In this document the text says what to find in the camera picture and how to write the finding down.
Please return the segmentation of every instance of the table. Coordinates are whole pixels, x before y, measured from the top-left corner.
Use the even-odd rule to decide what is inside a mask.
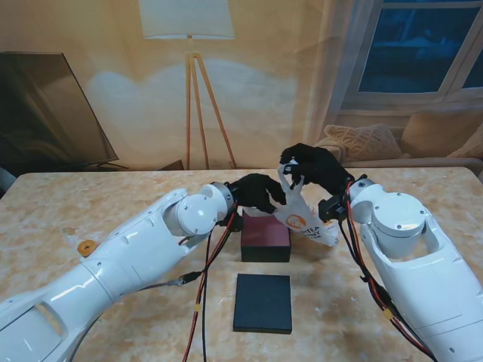
[[[58,278],[78,263],[76,245],[102,241],[164,193],[196,192],[212,181],[233,181],[249,170],[37,173],[21,176],[0,200],[0,299]],[[274,170],[258,170],[277,178]],[[419,198],[483,281],[483,186],[463,168],[351,169],[388,191]],[[328,194],[303,190],[311,205]],[[221,235],[214,231],[214,240]],[[428,361],[409,345],[371,300],[346,245],[329,248],[292,239],[290,263],[240,262],[233,234],[212,265],[208,284],[210,361]],[[200,270],[205,244],[163,279]],[[238,273],[291,276],[291,335],[232,332]],[[198,282],[126,296],[96,322],[76,361],[181,361]],[[197,327],[190,361],[202,360]]]

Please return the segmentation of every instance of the window frame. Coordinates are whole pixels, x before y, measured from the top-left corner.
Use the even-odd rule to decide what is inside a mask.
[[[418,9],[418,8],[477,8],[472,26],[469,28],[450,69],[446,73],[440,88],[436,92],[426,93],[382,93],[359,92],[358,87],[362,80],[365,64],[371,49],[374,33],[376,32],[380,12],[384,8],[392,9]],[[476,58],[483,48],[483,0],[476,2],[414,2],[384,3],[383,0],[374,0],[364,38],[355,61],[349,86],[343,100],[344,109],[363,109],[364,105],[422,105],[432,103],[471,100],[483,97],[483,87],[462,88],[466,77],[471,71]]]

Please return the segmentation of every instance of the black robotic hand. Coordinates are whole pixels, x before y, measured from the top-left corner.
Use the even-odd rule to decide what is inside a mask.
[[[286,167],[284,173],[291,174],[295,183],[304,176],[304,184],[316,183],[332,195],[338,195],[349,181],[354,180],[354,176],[327,149],[298,143],[283,151],[280,163],[287,164],[292,159],[298,164]]]
[[[280,183],[261,173],[250,173],[234,183],[227,183],[227,186],[239,206],[256,207],[260,211],[273,213],[276,208],[270,203],[269,194],[278,203],[287,203]]]

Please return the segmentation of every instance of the white lamp shade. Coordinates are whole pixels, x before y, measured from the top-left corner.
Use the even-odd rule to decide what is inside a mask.
[[[144,38],[233,39],[228,0],[139,0]]]

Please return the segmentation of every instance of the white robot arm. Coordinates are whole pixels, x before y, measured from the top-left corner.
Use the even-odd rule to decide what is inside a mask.
[[[401,316],[438,362],[483,361],[483,290],[432,214],[369,179],[349,189],[352,217]],[[408,259],[417,243],[426,255]]]
[[[194,195],[174,190],[111,232],[73,270],[0,303],[0,361],[69,360],[79,337],[106,309],[156,282],[233,207],[232,194],[220,183]]]

